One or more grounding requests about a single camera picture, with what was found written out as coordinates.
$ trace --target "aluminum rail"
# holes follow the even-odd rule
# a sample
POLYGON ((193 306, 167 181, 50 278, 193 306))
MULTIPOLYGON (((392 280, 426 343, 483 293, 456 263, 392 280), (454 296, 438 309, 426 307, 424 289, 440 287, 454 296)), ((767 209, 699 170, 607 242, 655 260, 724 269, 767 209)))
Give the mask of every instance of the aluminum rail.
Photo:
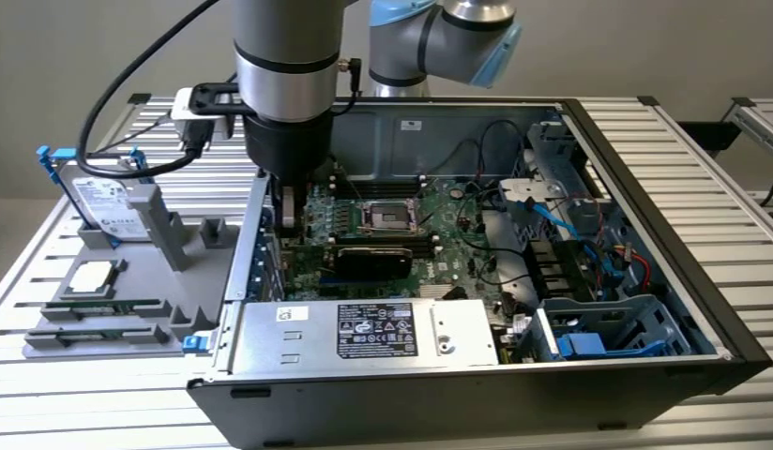
MULTIPOLYGON (((585 98, 583 103, 773 358, 772 219, 659 107, 636 98, 585 98)), ((155 97, 131 107, 118 129, 131 133, 149 126, 170 105, 170 98, 155 97)), ((154 163, 178 156, 173 126, 134 144, 154 163)), ((239 223, 254 175, 238 138, 215 145, 181 172, 158 177, 158 183, 169 208, 187 221, 211 214, 239 223)), ((185 390, 186 380, 209 367, 207 358, 24 360, 26 330, 36 325, 40 306, 82 247, 78 226, 62 201, 0 283, 0 449, 230 448, 185 390)), ((773 368, 726 396, 690 399, 640 430, 357 448, 772 449, 773 368)))

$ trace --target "power supply label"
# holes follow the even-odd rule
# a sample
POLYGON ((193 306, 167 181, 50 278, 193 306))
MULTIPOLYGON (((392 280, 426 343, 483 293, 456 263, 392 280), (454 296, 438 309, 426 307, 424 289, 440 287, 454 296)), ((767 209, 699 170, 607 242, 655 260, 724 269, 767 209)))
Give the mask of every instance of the power supply label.
POLYGON ((417 356, 410 303, 338 307, 337 354, 344 359, 417 356))

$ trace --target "regulatory label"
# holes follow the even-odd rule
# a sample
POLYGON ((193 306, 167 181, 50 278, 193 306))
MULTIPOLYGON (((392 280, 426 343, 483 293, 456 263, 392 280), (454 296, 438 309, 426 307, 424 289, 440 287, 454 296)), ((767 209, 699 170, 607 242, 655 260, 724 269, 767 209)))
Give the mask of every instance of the regulatory label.
POLYGON ((337 354, 344 359, 417 356, 410 303, 340 305, 337 354))
POLYGON ((279 307, 275 311, 277 322, 308 321, 309 307, 279 307))
POLYGON ((424 121, 422 120, 402 120, 401 121, 401 131, 422 131, 424 121))
POLYGON ((136 210, 127 205, 126 186, 106 178, 75 178, 72 185, 100 229, 119 239, 149 239, 136 210))

